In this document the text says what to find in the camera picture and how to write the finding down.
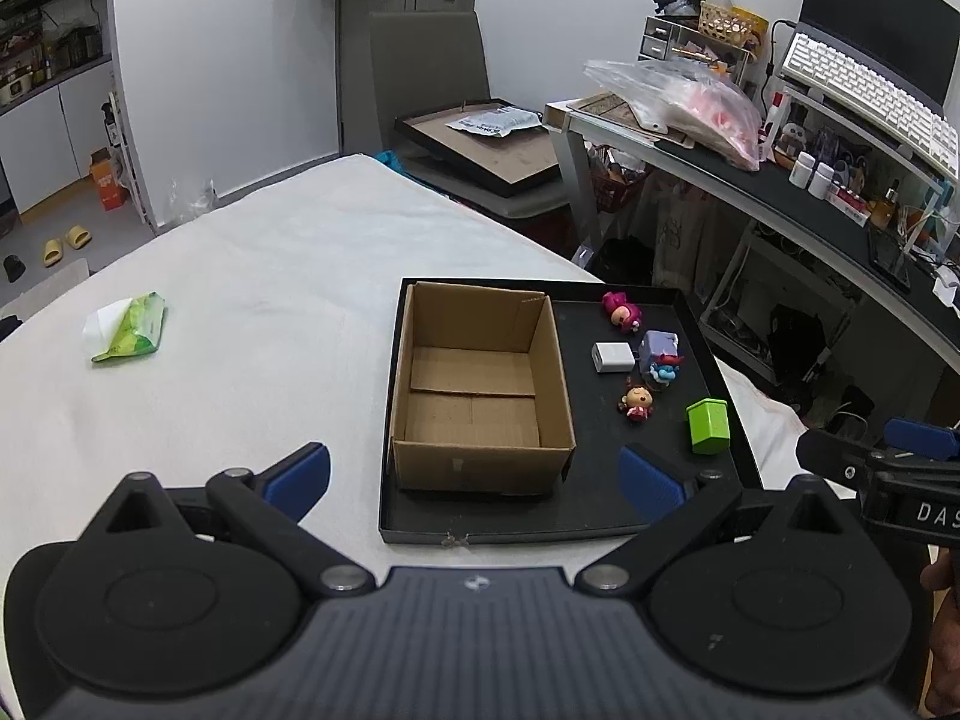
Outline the person's hand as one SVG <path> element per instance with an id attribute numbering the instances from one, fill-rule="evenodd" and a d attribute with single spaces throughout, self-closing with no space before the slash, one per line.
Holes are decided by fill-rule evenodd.
<path id="1" fill-rule="evenodd" d="M 926 709 L 934 717 L 958 712 L 960 681 L 960 621 L 958 621 L 958 557 L 947 548 L 940 548 L 937 559 L 924 567 L 919 577 L 921 587 L 931 593 L 942 593 L 942 603 L 931 628 L 931 681 L 926 694 Z"/>

